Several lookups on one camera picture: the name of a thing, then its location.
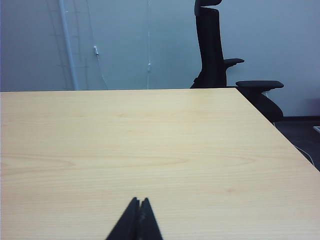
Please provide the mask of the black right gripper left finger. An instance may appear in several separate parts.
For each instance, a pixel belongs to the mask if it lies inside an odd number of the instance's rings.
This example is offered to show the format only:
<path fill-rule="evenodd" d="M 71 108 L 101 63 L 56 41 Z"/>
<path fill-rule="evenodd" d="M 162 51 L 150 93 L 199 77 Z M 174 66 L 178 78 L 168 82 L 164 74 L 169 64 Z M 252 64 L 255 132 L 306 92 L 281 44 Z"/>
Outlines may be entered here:
<path fill-rule="evenodd" d="M 133 197 L 106 240 L 133 240 L 136 235 L 138 199 Z"/>

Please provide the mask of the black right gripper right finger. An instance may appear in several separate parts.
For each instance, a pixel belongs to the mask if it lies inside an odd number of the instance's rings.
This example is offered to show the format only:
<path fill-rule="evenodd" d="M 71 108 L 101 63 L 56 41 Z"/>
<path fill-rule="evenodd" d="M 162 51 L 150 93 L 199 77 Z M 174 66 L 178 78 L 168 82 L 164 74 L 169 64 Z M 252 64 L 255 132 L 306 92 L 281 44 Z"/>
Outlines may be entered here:
<path fill-rule="evenodd" d="M 162 234 L 154 215 L 151 203 L 146 197 L 139 207 L 137 224 L 137 240 L 162 240 Z"/>

